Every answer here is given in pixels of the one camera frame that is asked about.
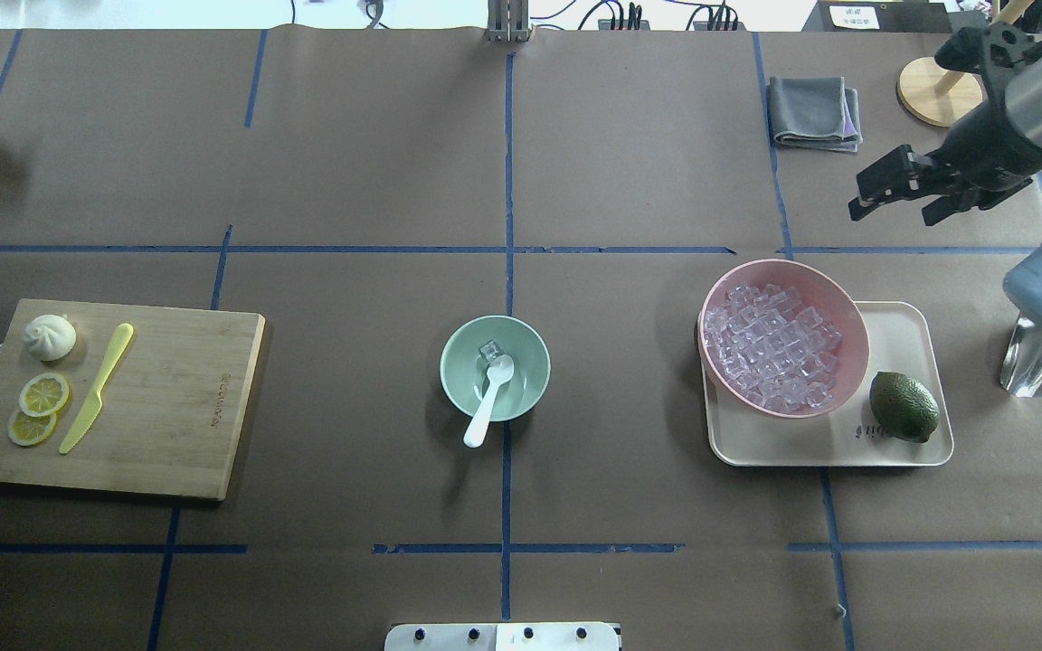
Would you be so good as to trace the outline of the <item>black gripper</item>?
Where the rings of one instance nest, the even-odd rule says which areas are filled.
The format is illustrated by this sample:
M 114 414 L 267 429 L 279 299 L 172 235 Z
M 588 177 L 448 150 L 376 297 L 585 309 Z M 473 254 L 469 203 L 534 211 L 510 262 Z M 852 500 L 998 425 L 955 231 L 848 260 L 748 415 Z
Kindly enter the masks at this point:
M 848 214 L 859 222 L 889 203 L 935 196 L 922 209 L 932 227 L 959 212 L 992 209 L 1029 185 L 1036 172 L 1037 145 L 1002 111 L 976 108 L 934 151 L 917 154 L 910 145 L 897 146 L 857 173 Z

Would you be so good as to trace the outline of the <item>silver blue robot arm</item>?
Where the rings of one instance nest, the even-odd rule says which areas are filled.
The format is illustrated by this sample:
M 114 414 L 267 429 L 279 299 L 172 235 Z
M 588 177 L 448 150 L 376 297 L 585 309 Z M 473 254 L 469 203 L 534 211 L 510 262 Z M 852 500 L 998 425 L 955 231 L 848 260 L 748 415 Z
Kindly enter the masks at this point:
M 905 65 L 896 86 L 902 107 L 947 135 L 926 154 L 898 146 L 857 174 L 852 220 L 927 198 L 922 216 L 934 226 L 991 210 L 1041 181 L 1042 36 L 1021 23 L 1028 9 L 1028 1 L 1009 1 L 987 25 L 962 28 L 935 55 Z M 1042 397 L 1042 242 L 1006 273 L 1002 287 L 1018 320 L 1000 386 Z

